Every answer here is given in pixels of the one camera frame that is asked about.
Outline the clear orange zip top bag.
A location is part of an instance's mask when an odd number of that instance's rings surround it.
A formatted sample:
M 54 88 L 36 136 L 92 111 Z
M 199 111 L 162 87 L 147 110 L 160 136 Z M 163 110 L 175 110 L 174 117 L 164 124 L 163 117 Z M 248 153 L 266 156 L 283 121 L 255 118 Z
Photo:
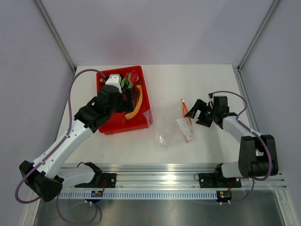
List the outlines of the clear orange zip top bag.
M 185 117 L 186 113 L 188 108 L 185 100 L 178 99 L 147 110 L 143 115 L 157 144 L 169 147 L 193 140 L 192 120 Z

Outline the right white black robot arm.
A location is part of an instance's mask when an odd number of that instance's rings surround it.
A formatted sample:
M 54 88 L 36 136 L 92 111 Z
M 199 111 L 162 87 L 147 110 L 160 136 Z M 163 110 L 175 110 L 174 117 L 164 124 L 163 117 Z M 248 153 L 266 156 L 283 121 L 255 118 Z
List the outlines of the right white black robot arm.
M 217 164 L 212 173 L 199 173 L 201 188 L 240 188 L 241 179 L 266 180 L 278 174 L 276 142 L 272 135 L 263 135 L 246 126 L 238 114 L 231 112 L 226 96 L 210 96 L 209 103 L 198 99 L 185 114 L 197 118 L 197 124 L 211 127 L 215 123 L 239 142 L 238 161 Z

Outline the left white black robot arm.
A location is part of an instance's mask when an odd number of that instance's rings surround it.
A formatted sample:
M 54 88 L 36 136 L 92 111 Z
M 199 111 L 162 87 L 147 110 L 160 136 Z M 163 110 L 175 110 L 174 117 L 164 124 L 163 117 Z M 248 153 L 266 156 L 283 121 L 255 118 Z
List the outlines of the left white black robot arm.
M 45 202 L 53 200 L 62 189 L 68 187 L 102 185 L 102 170 L 91 162 L 66 170 L 62 170 L 61 166 L 114 113 L 127 113 L 133 109 L 131 89 L 104 85 L 98 95 L 70 119 L 65 134 L 34 161 L 23 161 L 20 164 L 19 170 L 23 178 L 21 183 L 25 183 Z

